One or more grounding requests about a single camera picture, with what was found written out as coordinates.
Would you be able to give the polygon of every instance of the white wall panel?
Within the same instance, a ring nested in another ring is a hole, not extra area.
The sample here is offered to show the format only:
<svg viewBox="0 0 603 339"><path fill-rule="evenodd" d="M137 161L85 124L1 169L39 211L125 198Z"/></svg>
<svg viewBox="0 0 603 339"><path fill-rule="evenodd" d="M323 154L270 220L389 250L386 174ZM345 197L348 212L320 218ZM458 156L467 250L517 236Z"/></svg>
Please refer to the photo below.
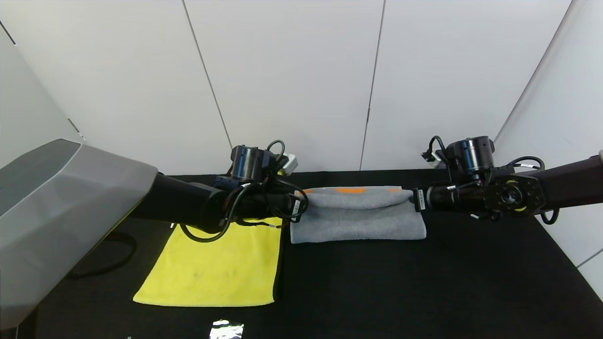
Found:
<svg viewBox="0 0 603 339"><path fill-rule="evenodd" d="M603 148L603 2L576 1L522 100L496 139L494 159L541 157L556 167ZM603 248L603 204L566 208L545 228L576 265Z"/></svg>
<svg viewBox="0 0 603 339"><path fill-rule="evenodd" d="M59 138L82 141L0 29L0 168Z"/></svg>
<svg viewBox="0 0 603 339"><path fill-rule="evenodd" d="M382 1L186 1L233 145L358 170Z"/></svg>
<svg viewBox="0 0 603 339"><path fill-rule="evenodd" d="M180 1L2 1L25 60L92 146L166 174L230 147Z"/></svg>
<svg viewBox="0 0 603 339"><path fill-rule="evenodd" d="M445 143L498 134L569 0L388 0L363 170L425 167Z"/></svg>
<svg viewBox="0 0 603 339"><path fill-rule="evenodd" d="M603 255L598 254L586 264L580 266L578 270L599 298L603 299Z"/></svg>

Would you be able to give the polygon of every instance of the black tabletop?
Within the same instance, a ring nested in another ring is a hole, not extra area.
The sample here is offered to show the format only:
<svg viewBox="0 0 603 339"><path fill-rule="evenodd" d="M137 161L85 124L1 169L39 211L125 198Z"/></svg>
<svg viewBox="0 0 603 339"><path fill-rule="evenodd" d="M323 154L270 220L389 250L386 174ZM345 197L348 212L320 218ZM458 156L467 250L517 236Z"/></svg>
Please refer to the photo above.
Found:
<svg viewBox="0 0 603 339"><path fill-rule="evenodd" d="M406 170L300 173L291 181L305 188L413 188L445 178ZM40 306L39 337L205 339L219 319L244 323L244 339L603 337L603 303L534 218L491 223L443 212L423 218L422 241L286 242L277 302L251 308L134 303L172 229L126 219L118 230L139 244L131 262L59 284ZM127 250L101 244L83 264Z"/></svg>

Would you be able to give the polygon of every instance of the folded gray towel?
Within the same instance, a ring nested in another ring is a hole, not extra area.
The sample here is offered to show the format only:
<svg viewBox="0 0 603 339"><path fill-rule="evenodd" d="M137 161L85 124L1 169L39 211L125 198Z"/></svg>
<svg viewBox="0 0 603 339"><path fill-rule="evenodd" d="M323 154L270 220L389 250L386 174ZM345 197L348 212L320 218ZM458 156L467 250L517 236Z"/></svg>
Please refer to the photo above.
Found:
<svg viewBox="0 0 603 339"><path fill-rule="evenodd" d="M308 209L291 224L291 242L359 239L418 240L427 231L421 213L398 186L325 187L306 191Z"/></svg>

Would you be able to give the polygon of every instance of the wire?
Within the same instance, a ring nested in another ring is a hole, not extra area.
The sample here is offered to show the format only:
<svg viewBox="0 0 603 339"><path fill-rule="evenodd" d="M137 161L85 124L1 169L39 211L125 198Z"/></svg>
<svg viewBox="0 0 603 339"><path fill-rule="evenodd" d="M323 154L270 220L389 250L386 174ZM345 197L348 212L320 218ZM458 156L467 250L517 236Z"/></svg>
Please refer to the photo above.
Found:
<svg viewBox="0 0 603 339"><path fill-rule="evenodd" d="M227 212L227 216L222 219L221 222L225 222L224 228L222 228L222 231L220 231L220 233L218 233L217 235L211 237L211 238L199 238L198 236L195 236L191 233L191 231L186 227L185 224L180 224L180 228L182 229L182 232L184 232L184 234L191 240L196 241L196 242L212 242L212 241L216 241L220 238L222 238L222 236L226 233L226 231L228 231L228 228L230 227L230 223L232 222L232 216L235 213L235 209L239 204L239 201L241 201L241 197L243 197L243 195L245 195L245 193L251 188L251 187L255 187L257 185L260 185L259 183L252 183L249 184L245 187L243 187L243 189L241 190L241 193L239 193L239 195L236 196L235 198L235 202L232 204L232 206L230 207L230 209Z"/></svg>
<svg viewBox="0 0 603 339"><path fill-rule="evenodd" d="M549 219L546 216L546 213L541 213L540 214L540 218L542 218L542 222L547 224L547 225L553 225L556 221L557 218L559 217L559 208L556 208L553 210L553 216L551 217L551 219Z"/></svg>
<svg viewBox="0 0 603 339"><path fill-rule="evenodd" d="M136 247L137 247L136 240L134 239L133 236L131 236L129 234L122 233L122 232L111 232L107 235L106 238L103 239L103 241L116 241L116 242L121 242L126 245L129 245L131 248L130 252L124 259L121 259L120 261L116 262L115 264L101 267L97 270L92 270L92 271L88 271L88 272L84 272L84 273L71 272L66 276L67 279L78 280L78 279L82 279L82 278L99 276L101 274L112 272L114 270L117 270L120 267L123 267L125 264L127 264L130 261L130 259L132 259L132 257L134 256L134 253L136 253Z"/></svg>
<svg viewBox="0 0 603 339"><path fill-rule="evenodd" d="M268 145L268 147L266 147L266 150L267 150L267 151L270 151L270 148L272 148L272 146L274 146L275 144L281 144L281 146L283 147L283 148L281 148L281 150L280 150L280 154L279 154L279 156L277 156L277 157L276 157L276 162L278 162L278 161L280 160L280 158L282 158L282 157L283 157L283 155L285 154L285 143L284 143L282 140L277 139L277 140L275 140L275 141L272 141L272 142L271 142L271 143Z"/></svg>
<svg viewBox="0 0 603 339"><path fill-rule="evenodd" d="M511 165L515 165L516 163L520 162L520 161L524 161L524 160L532 160L532 161L536 161L539 165L540 165L540 169L543 170L545 169L545 162L542 161L541 158L539 157L532 157L532 156L525 156L525 157L518 157L517 159L511 161L510 163L508 163L508 166Z"/></svg>
<svg viewBox="0 0 603 339"><path fill-rule="evenodd" d="M442 149L442 153L445 152L446 147L444 146L444 142L442 141L442 138L440 138L440 136L437 136L437 135L434 135L434 137L431 138L431 140L429 141L429 152L431 153L431 151L434 150L434 141L436 141L436 140L438 141L438 144L440 145L440 148ZM442 157L442 162L448 166L448 159L446 159L445 154Z"/></svg>

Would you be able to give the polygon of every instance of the white label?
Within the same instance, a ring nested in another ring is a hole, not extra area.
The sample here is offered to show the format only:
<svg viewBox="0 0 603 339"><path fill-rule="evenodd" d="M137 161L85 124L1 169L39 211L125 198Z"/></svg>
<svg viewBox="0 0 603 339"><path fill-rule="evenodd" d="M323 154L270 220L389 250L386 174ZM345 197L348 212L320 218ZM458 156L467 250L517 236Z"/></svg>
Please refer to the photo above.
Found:
<svg viewBox="0 0 603 339"><path fill-rule="evenodd" d="M423 190L418 189L418 205L421 208L421 211L425 209L425 198L423 198Z"/></svg>
<svg viewBox="0 0 603 339"><path fill-rule="evenodd" d="M301 202L302 202L301 200L296 200L295 201L295 205L293 205L293 213L292 214L297 214L297 211L300 210L300 203ZM297 217L291 218L291 220L297 221Z"/></svg>

